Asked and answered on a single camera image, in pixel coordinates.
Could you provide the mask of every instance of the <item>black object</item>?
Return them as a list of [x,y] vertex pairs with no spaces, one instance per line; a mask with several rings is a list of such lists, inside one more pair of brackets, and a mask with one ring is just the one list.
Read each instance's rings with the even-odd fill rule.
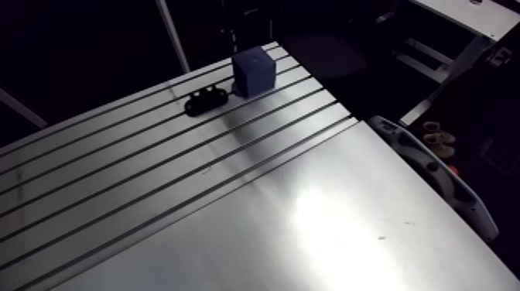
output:
[[205,87],[190,94],[190,99],[184,105],[186,115],[196,117],[228,102],[228,93],[215,86]]
[[238,95],[249,98],[274,88],[276,62],[259,46],[232,57]]
[[370,118],[379,112],[375,106],[385,92],[374,86],[372,74],[398,39],[396,0],[282,3],[274,27],[291,56],[356,117]]

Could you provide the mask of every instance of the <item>aluminum table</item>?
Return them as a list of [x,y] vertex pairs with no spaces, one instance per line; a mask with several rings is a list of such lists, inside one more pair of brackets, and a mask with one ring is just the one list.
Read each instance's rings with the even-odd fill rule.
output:
[[518,290],[482,240],[277,43],[275,89],[230,60],[0,150],[1,290]]

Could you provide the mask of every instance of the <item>blue cube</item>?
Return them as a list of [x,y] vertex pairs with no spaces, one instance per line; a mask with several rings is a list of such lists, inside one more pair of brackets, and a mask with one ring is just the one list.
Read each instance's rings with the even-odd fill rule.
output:
[[231,59],[239,96],[249,98],[274,88],[276,62],[260,46],[237,53]]

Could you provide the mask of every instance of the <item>metal bar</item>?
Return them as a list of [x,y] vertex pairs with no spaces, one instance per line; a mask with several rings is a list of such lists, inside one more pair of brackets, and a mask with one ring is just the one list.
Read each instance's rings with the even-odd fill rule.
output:
[[161,13],[162,20],[164,21],[164,26],[166,27],[166,31],[168,31],[169,39],[172,41],[173,48],[175,49],[175,53],[179,58],[180,66],[183,69],[183,72],[189,73],[190,65],[188,64],[188,60],[186,55],[184,54],[184,49],[182,44],[180,43],[179,35],[177,34],[177,30],[175,29],[175,25],[173,24],[172,16],[169,13],[168,5],[166,4],[166,0],[156,0],[157,6],[159,7],[159,12]]
[[0,101],[4,102],[5,105],[9,106],[12,110],[16,111],[16,113],[20,114],[39,128],[45,128],[47,126],[47,122],[43,120],[43,118],[28,109],[24,104],[20,103],[2,88],[0,88]]

